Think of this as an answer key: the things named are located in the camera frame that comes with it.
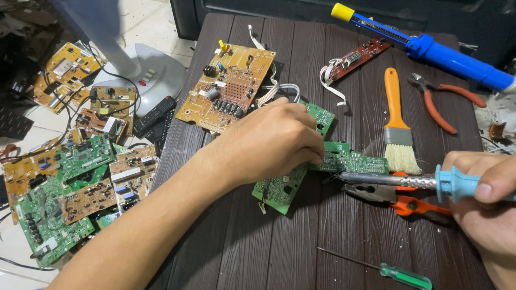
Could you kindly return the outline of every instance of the screwdriver shaft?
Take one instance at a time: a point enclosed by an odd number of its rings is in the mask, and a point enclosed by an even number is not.
[[[392,185],[403,187],[418,187],[436,189],[436,179],[433,175],[428,176],[403,176],[403,175],[382,175],[370,173],[342,172],[341,180],[348,183],[370,183],[380,185]]]
[[[370,268],[373,268],[373,269],[377,269],[377,270],[380,270],[380,267],[378,266],[375,266],[375,265],[372,265],[372,264],[369,264],[369,263],[366,263],[366,262],[362,262],[362,261],[359,261],[357,259],[353,259],[351,257],[348,257],[348,256],[344,256],[344,255],[341,255],[339,253],[335,253],[335,252],[332,252],[330,250],[327,250],[327,249],[323,249],[323,248],[320,248],[320,247],[317,247],[319,250],[323,251],[323,252],[327,252],[328,254],[332,254],[332,255],[335,255],[337,257],[341,257],[343,259],[346,259],[346,260],[349,260],[349,261],[352,261],[352,262],[355,262],[355,263],[359,263],[359,264],[362,264],[364,266],[367,266],[367,267],[370,267]]]

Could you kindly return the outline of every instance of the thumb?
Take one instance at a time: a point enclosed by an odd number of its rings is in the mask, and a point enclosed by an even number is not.
[[[516,155],[489,168],[480,177],[475,198],[483,203],[504,199],[516,189]]]
[[[287,161],[286,166],[288,168],[294,168],[301,163],[310,162],[315,165],[320,165],[323,163],[319,154],[308,147],[303,147],[296,151],[292,157]]]

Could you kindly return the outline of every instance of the brown circuit board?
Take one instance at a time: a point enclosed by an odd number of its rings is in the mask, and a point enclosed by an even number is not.
[[[175,117],[223,133],[245,115],[275,56],[271,51],[222,45]]]
[[[90,109],[82,108],[75,120],[75,126],[79,129],[84,138],[89,139],[96,135],[105,134],[103,129],[106,126],[108,118],[109,117],[106,116],[99,116],[96,112]],[[118,143],[126,130],[126,127],[127,122],[120,119],[120,124],[113,133],[114,143]]]
[[[101,87],[97,89],[98,100],[91,103],[90,109],[96,111],[100,116],[110,112],[124,109],[112,114],[113,117],[122,119],[127,123],[125,135],[133,135],[134,106],[129,107],[136,100],[136,89],[134,87]]]
[[[342,64],[331,70],[330,78],[334,81],[338,80],[353,69],[373,58],[375,55],[379,55],[390,46],[391,45],[385,38],[381,38],[379,40],[371,38],[368,42],[362,43],[362,45],[360,45],[356,50],[342,57]]]
[[[115,188],[118,208],[120,214],[123,214],[149,194],[157,169],[157,157],[154,145],[132,149],[126,153],[117,154],[116,157],[118,161],[111,163],[109,169],[111,170],[111,181]],[[140,169],[139,174],[115,182],[113,177],[116,174],[136,168]],[[132,195],[132,197],[130,199],[124,198],[127,194]]]
[[[53,91],[63,102],[71,102],[78,107],[90,91],[82,80],[100,68],[90,52],[67,42],[46,63],[50,86],[47,86],[43,72],[39,72],[34,83],[34,101],[58,114],[64,105],[54,96]]]
[[[16,159],[15,161],[4,164],[4,181],[7,189],[7,199],[11,206],[14,224],[18,223],[18,216],[13,210],[13,207],[18,202],[18,198],[30,190],[29,181],[38,178],[37,175],[39,174],[46,174],[47,177],[56,176],[58,162],[53,158],[56,155],[56,151],[59,150],[61,146],[56,146],[52,149],[48,148],[57,142],[59,138],[60,136],[29,150],[30,153],[45,149],[44,152],[38,155],[26,157],[21,160]],[[83,138],[79,130],[74,128],[68,132],[64,143],[79,143],[82,140]]]
[[[117,204],[109,178],[61,197],[64,223],[71,224]]]

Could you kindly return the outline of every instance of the red circuit board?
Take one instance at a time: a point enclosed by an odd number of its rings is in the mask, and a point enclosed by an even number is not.
[[[342,64],[333,68],[330,72],[330,78],[333,81],[345,76],[353,69],[361,66],[366,61],[370,60],[376,55],[379,55],[384,50],[388,49],[391,45],[387,43],[386,39],[380,40],[371,38],[366,43],[360,45],[356,50],[346,54],[342,57]]]

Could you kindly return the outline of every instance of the hand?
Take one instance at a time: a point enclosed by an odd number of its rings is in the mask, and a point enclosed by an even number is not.
[[[303,104],[287,98],[257,109],[199,151],[208,168],[233,185],[287,175],[305,162],[323,161],[323,137]]]
[[[489,277],[500,289],[516,285],[516,203],[497,203],[516,190],[516,156],[484,152],[450,152],[452,165],[467,175],[481,175],[475,198],[463,198],[450,209],[477,247]]]

